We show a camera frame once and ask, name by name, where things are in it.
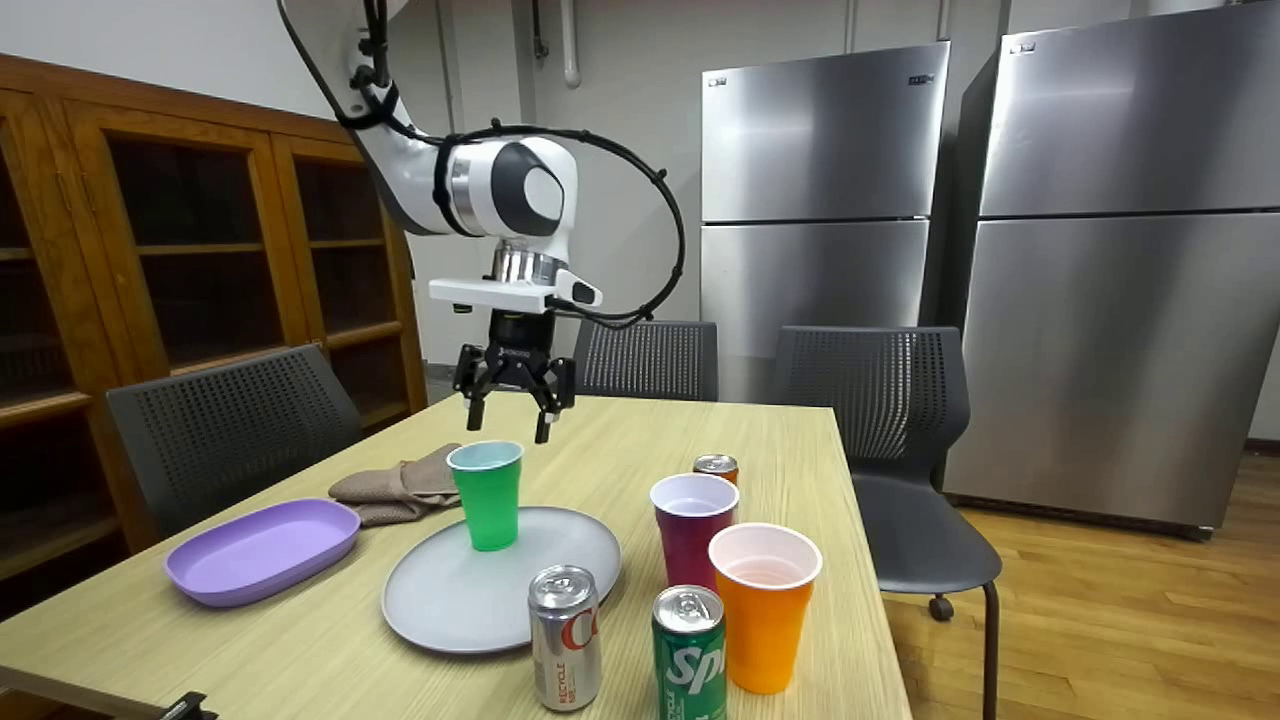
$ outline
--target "green soda can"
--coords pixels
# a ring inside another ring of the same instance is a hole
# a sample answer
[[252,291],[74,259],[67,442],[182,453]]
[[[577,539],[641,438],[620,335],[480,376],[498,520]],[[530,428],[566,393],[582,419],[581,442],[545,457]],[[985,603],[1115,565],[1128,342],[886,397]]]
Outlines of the green soda can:
[[723,720],[723,603],[699,583],[670,583],[650,603],[657,716]]

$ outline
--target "silver soda can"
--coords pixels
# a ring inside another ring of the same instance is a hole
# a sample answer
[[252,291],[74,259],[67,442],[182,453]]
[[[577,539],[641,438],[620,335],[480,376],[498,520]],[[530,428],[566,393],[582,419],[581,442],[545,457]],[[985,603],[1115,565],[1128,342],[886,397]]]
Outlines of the silver soda can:
[[527,583],[530,685],[549,713],[581,713],[598,693],[596,577],[577,565],[540,570]]
[[723,478],[726,483],[735,483],[740,466],[726,453],[709,453],[709,457],[690,460],[690,473]]

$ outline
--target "stainless steel refrigerator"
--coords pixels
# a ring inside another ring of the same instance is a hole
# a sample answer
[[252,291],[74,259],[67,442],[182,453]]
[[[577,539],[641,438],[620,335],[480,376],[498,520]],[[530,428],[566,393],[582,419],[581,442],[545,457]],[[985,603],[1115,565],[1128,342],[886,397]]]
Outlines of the stainless steel refrigerator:
[[945,487],[1216,532],[1280,324],[1280,3],[1002,35],[959,139]]
[[914,324],[948,43],[704,74],[704,316],[719,397],[779,324]]

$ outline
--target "wooden cabinet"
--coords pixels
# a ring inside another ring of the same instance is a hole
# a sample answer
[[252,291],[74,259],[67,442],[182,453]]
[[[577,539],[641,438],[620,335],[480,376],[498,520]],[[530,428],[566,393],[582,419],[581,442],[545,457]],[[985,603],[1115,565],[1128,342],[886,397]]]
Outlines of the wooden cabinet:
[[368,428],[425,409],[404,236],[334,123],[0,58],[0,160],[0,592],[150,539],[117,384],[316,342]]

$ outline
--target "red cup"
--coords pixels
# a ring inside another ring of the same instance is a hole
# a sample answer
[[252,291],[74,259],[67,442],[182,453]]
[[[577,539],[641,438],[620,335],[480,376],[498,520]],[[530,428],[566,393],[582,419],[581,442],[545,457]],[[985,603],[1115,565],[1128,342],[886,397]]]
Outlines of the red cup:
[[647,487],[657,510],[657,527],[665,539],[668,583],[704,583],[714,590],[714,570],[709,545],[719,527],[731,524],[740,503],[735,483],[723,478],[665,478]]

